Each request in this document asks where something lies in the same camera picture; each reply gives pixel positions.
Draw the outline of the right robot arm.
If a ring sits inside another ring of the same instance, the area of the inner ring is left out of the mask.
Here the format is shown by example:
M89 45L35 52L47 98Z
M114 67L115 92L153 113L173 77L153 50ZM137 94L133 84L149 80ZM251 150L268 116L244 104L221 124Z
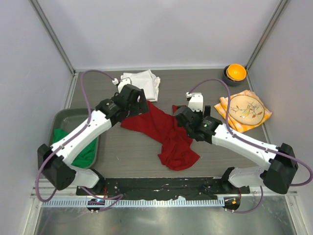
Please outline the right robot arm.
M173 114L178 126L189 137L227 148L257 164L244 169L231 168L221 180L221 188L233 193L245 186L266 186L279 194L286 194L298 170L293 148L288 144L276 146L258 141L237 131L229 131L227 125L213 118L208 112L193 112L179 107Z

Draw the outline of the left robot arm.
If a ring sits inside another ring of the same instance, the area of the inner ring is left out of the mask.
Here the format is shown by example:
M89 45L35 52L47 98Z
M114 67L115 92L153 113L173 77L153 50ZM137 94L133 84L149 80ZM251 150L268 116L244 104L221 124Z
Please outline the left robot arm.
M112 98L100 101L89 111L88 118L63 139L38 148L38 174L44 175L57 190L73 185L100 195L105 186L104 177L96 170L73 166L73 161L93 140L118 122L148 111L144 90L125 85Z

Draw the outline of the red t-shirt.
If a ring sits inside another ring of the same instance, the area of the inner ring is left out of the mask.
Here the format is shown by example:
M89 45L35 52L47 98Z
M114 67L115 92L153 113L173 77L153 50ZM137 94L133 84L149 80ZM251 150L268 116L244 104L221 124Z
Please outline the red t-shirt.
M179 127L176 119L152 102L148 101L149 112L128 117L121 123L124 129L145 134L162 144L158 157L162 165L174 171L192 167L200 156L191 149L193 140L184 128Z

